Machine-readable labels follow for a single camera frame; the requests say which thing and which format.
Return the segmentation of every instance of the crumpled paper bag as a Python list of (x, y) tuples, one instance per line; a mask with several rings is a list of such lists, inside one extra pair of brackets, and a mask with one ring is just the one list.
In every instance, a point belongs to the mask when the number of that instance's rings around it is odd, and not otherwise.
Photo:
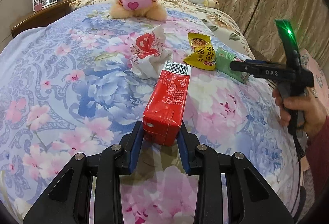
[(165, 47), (163, 32), (162, 26), (156, 26), (130, 46), (131, 71), (141, 79), (158, 78), (166, 60), (172, 60), (172, 51)]

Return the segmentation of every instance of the barcode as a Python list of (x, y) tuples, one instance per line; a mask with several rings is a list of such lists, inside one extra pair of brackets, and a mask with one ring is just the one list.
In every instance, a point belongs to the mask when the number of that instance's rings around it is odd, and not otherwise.
[(178, 62), (166, 61), (163, 70), (183, 75), (191, 75), (191, 66)]

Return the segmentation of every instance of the nightstand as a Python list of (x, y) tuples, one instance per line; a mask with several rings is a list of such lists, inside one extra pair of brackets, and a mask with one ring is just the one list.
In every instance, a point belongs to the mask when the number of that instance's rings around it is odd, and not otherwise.
[(71, 12), (69, 1), (57, 3), (38, 12), (31, 12), (10, 25), (13, 38), (21, 32), (47, 26)]

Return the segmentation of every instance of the green box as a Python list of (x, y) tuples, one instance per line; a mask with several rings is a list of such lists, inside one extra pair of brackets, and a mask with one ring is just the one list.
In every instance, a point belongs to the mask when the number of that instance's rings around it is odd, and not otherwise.
[(230, 68), (230, 63), (235, 60), (240, 59), (220, 47), (216, 50), (216, 69), (240, 81), (241, 83), (246, 83), (250, 76), (249, 73), (236, 72)]

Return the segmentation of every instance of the blue floral blanket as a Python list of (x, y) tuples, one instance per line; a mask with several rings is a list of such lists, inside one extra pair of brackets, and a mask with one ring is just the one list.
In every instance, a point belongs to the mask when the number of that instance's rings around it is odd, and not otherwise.
[[(157, 79), (131, 72), (136, 37), (160, 24), (177, 62), (190, 52), (188, 32), (209, 35), (215, 50), (233, 52), (189, 14), (167, 10), (165, 22), (123, 21), (111, 19), (108, 9), (86, 6), (25, 31), (0, 55), (0, 199), (20, 222), (75, 153), (100, 153), (141, 119)], [(244, 153), (292, 211), (299, 164), (277, 116), (264, 80), (250, 76), (242, 84), (219, 71), (192, 69), (188, 131), (220, 153)], [(184, 174), (176, 144), (144, 142), (135, 173), (120, 180), (125, 223), (193, 223), (198, 178)], [(93, 202), (90, 208), (93, 221)]]

